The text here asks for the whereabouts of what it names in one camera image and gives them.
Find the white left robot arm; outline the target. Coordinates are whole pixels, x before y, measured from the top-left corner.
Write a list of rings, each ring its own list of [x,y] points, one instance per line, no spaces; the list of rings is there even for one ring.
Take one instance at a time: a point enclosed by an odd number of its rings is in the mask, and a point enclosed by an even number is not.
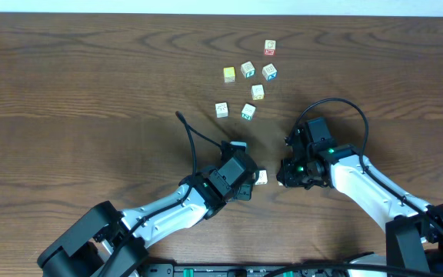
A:
[[[178,189],[148,205],[117,210],[95,205],[37,259],[45,276],[130,276],[148,248],[168,235],[208,220],[253,185],[258,166],[240,150],[188,176]]]

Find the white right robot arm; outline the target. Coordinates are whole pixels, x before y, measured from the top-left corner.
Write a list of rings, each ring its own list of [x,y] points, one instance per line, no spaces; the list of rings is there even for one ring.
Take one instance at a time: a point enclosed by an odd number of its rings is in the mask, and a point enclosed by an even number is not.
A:
[[[419,199],[380,173],[351,144],[338,145],[326,126],[295,128],[286,138],[293,156],[277,180],[287,188],[329,187],[348,196],[386,236],[384,265],[443,274],[443,204]]]

